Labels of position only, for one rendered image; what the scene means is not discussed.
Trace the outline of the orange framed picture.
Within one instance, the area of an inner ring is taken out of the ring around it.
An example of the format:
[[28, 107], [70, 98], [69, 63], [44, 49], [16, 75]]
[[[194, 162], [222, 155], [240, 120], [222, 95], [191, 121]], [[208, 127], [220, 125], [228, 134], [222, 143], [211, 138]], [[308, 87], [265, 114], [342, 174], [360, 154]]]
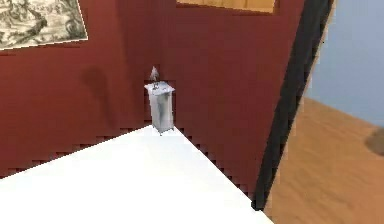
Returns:
[[180, 4], [272, 13], [276, 0], [176, 0]]

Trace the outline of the black and white framed picture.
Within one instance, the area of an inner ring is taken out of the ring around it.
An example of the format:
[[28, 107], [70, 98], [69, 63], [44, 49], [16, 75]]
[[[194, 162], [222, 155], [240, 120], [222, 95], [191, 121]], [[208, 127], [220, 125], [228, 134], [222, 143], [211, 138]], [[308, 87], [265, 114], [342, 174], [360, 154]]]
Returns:
[[0, 51], [87, 39], [79, 0], [0, 0]]

